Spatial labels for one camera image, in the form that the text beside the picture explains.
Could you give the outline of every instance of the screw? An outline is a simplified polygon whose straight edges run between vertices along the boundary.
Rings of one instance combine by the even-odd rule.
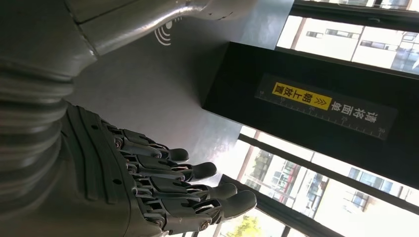
[[[116,139],[116,140],[115,140],[115,147],[116,147],[117,149],[119,149],[119,148],[121,148],[121,146],[122,146],[122,141],[121,141],[121,140],[119,140],[119,139]]]
[[[203,231],[206,230],[208,228],[208,226],[210,226],[210,222],[209,221],[205,221],[204,223],[201,224],[201,226],[199,227],[199,231]]]
[[[163,227],[163,221],[161,220],[153,221],[153,223],[158,225],[160,228]]]

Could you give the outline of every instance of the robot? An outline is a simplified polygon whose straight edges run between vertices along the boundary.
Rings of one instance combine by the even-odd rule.
[[[162,237],[256,205],[234,185],[191,185],[212,163],[179,164],[144,134],[65,102],[71,78],[179,16],[228,20],[256,0],[10,0],[0,3],[2,237]]]

